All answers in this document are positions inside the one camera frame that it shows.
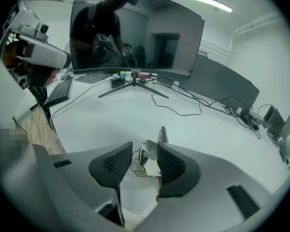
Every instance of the black t-shirt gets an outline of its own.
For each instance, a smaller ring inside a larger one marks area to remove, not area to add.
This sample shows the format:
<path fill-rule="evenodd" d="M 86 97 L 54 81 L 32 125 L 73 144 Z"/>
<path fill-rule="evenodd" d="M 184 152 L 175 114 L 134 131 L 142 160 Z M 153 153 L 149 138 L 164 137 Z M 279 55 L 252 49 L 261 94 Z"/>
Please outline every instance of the black t-shirt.
<path fill-rule="evenodd" d="M 91 21 L 88 19 L 88 7 L 77 14 L 71 28 L 71 38 L 92 44 L 97 34 L 104 34 L 106 37 L 111 34 L 113 38 L 120 36 L 118 16 L 112 11 L 106 11 L 102 3 L 95 6 L 96 11 Z"/>

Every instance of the fluorescent tube light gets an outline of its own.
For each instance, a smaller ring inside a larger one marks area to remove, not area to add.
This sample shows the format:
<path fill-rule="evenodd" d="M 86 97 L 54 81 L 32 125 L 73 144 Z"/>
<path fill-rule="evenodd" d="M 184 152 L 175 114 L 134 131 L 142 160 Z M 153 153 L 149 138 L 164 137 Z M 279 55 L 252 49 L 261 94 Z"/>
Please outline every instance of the fluorescent tube light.
<path fill-rule="evenodd" d="M 217 2 L 215 0 L 196 0 L 196 1 L 208 3 L 210 5 L 217 7 L 217 8 L 225 10 L 226 12 L 229 12 L 229 13 L 231 13 L 233 11 L 233 8 L 229 7 L 228 5 L 223 4 L 221 2 Z"/>

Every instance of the person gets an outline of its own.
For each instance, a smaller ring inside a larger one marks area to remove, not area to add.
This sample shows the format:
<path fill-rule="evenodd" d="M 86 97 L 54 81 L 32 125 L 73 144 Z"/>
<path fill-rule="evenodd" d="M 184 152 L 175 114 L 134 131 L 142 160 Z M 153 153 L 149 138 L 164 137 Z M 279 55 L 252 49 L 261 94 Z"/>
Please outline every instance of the person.
<path fill-rule="evenodd" d="M 121 9 L 127 2 L 136 5 L 137 1 L 103 0 L 96 5 L 83 8 L 77 14 L 70 33 L 70 44 L 75 50 L 77 68 L 87 69 L 99 64 L 98 59 L 93 57 L 93 39 L 97 34 L 104 34 L 106 37 L 111 34 L 116 48 L 122 52 L 125 46 L 121 39 L 120 21 L 115 11 Z"/>
<path fill-rule="evenodd" d="M 15 68 L 15 67 L 19 66 L 19 64 L 20 64 L 25 72 L 29 72 L 28 64 L 26 62 L 20 62 L 20 59 L 16 57 L 16 56 L 23 56 L 24 55 L 24 53 L 26 51 L 26 45 L 27 45 L 27 43 L 24 41 L 13 41 L 13 42 L 9 43 L 8 45 L 6 45 L 2 61 L 3 61 L 4 66 L 7 69 Z M 28 88 L 29 91 L 33 94 L 33 96 L 37 100 L 37 103 L 39 104 L 39 106 L 44 111 L 46 120 L 47 120 L 49 125 L 50 125 L 51 114 L 50 114 L 49 108 L 44 107 L 43 104 L 47 99 L 46 86 L 49 86 L 54 82 L 54 79 L 55 79 L 57 74 L 58 74 L 58 70 L 56 68 L 54 68 L 50 72 L 43 87 L 29 87 Z"/>

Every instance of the white desk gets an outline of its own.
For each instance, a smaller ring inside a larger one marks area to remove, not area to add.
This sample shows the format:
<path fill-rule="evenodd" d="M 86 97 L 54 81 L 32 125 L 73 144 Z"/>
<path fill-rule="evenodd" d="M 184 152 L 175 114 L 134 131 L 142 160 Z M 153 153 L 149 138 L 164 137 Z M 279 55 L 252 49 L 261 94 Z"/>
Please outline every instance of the white desk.
<path fill-rule="evenodd" d="M 48 94 L 58 82 L 48 87 Z M 108 80 L 95 84 L 72 81 L 70 99 L 50 108 L 61 108 L 86 89 L 70 109 L 54 117 L 54 126 L 67 153 L 95 149 L 118 142 L 133 142 L 137 150 L 146 140 L 156 142 L 159 130 L 166 127 L 169 143 L 226 159 L 274 193 L 289 176 L 278 148 L 260 130 L 261 139 L 242 127 L 234 117 L 201 105 L 200 116 L 179 116 L 170 109 L 157 107 L 151 92 L 128 87 L 105 97 L 98 95 L 110 90 Z M 198 103 L 176 94 L 167 87 L 155 85 L 155 90 L 169 99 L 154 95 L 158 105 L 173 108 L 180 114 L 199 113 Z M 129 169 L 121 183 L 123 208 L 146 217 L 156 206 L 158 181 L 137 177 Z"/>

